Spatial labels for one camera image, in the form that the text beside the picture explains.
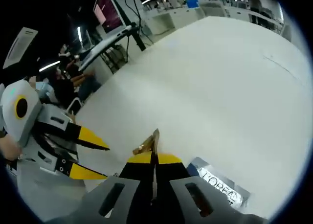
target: desk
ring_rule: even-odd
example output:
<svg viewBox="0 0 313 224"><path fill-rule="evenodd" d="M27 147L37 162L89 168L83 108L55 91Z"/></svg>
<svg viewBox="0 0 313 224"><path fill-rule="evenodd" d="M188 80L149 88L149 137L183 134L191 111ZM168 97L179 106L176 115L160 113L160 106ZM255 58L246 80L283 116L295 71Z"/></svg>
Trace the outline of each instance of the desk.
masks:
<svg viewBox="0 0 313 224"><path fill-rule="evenodd" d="M152 34L158 35L170 29L179 29L204 18L203 11L198 8L176 8L163 12L148 11L145 22Z"/></svg>
<svg viewBox="0 0 313 224"><path fill-rule="evenodd" d="M184 165L208 161L253 193L245 213L268 218L306 163L311 99L310 64L294 45L252 23L208 17L146 49L90 98L77 122L112 150L79 147L80 162L120 172L159 128L160 152Z"/></svg>
<svg viewBox="0 0 313 224"><path fill-rule="evenodd" d="M238 8L238 7L233 7L233 6L225 6L224 8L227 12L229 12L229 16L231 18L250 22L249 15L255 15L261 19L267 20L270 23L275 24L278 27L278 29L280 29L280 30L283 28L283 24L279 23L278 21L273 20L273 19L269 19L269 18L267 18L267 17L265 17L259 13L256 13L254 11L251 11L248 9L242 9L242 8Z"/></svg>

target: black cable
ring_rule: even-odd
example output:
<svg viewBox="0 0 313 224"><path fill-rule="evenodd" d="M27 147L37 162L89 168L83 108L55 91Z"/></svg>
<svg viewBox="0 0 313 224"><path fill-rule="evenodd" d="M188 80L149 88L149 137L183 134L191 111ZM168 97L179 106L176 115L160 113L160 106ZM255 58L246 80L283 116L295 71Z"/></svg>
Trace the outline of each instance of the black cable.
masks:
<svg viewBox="0 0 313 224"><path fill-rule="evenodd" d="M134 1L134 4L135 4L135 8L137 10L137 13L138 13L138 17L139 17L139 29L138 29L138 36L140 36L140 29L141 29L141 16L140 16L140 13L139 13L139 10L138 10L138 7L137 7L137 4L136 4L136 1Z"/></svg>
<svg viewBox="0 0 313 224"><path fill-rule="evenodd" d="M128 46L129 46L129 36L127 37L126 63L128 63Z"/></svg>
<svg viewBox="0 0 313 224"><path fill-rule="evenodd" d="M139 18L139 31L141 31L141 33L142 33L143 35L145 35L145 36L149 39L149 41L150 41L152 44L154 44L154 42L150 39L150 37L148 37L148 35L145 34L145 33L143 32L143 30L142 30L142 26L141 26L141 16L140 16L140 13L139 13L139 10L138 10L138 7L137 7L137 5L136 5L135 0L134 0L134 4L135 4L135 6L136 6L136 9L137 9L138 14L127 4L126 0L124 0L124 1L125 1L126 6L127 6L128 8L130 8L130 9L135 13L135 15L138 16L138 18Z"/></svg>

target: ceiling light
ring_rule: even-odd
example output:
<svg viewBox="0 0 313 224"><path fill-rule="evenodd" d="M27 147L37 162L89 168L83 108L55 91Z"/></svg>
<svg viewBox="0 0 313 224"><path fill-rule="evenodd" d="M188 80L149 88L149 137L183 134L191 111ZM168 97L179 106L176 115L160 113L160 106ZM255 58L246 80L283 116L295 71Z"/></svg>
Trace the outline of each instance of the ceiling light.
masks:
<svg viewBox="0 0 313 224"><path fill-rule="evenodd" d="M56 62L54 62L54 63L52 63L52 64L49 64L49 65L47 65L47 66L45 66L45 67L39 69L39 72L41 72L41 71L43 71L43 70L46 70L47 68L52 67L52 66L54 66L54 65L56 65L56 64L59 64L60 62L61 62L61 61L59 60L59 61L56 61Z"/></svg>
<svg viewBox="0 0 313 224"><path fill-rule="evenodd" d="M283 13L282 7L280 6L280 4L278 4L278 6L279 6L280 18L282 19L282 21L284 21L284 13Z"/></svg>
<svg viewBox="0 0 313 224"><path fill-rule="evenodd" d="M80 42L82 42L82 34L80 33L80 27L77 28L77 32L78 32L78 39Z"/></svg>
<svg viewBox="0 0 313 224"><path fill-rule="evenodd" d="M151 1L151 0L145 0L142 4L147 3L148 1Z"/></svg>

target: white tabletop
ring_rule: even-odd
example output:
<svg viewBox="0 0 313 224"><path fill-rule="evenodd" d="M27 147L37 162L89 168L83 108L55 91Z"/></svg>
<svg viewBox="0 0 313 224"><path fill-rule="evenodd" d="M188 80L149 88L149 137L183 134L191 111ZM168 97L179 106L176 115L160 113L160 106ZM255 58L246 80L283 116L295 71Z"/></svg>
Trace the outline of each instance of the white tabletop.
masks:
<svg viewBox="0 0 313 224"><path fill-rule="evenodd" d="M83 165L120 172L159 128L159 151L201 157L253 193L246 213L269 218L297 184L312 138L309 61L263 27L208 17L119 70L77 115L109 152Z"/></svg>

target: computer monitor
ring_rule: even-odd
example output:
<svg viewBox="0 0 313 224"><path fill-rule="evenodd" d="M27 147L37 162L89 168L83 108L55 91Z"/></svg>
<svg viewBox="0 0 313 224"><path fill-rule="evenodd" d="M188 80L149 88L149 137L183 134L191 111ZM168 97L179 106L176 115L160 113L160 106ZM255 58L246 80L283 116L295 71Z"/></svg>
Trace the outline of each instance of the computer monitor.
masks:
<svg viewBox="0 0 313 224"><path fill-rule="evenodd" d="M113 0L96 0L93 11L107 34L126 27Z"/></svg>

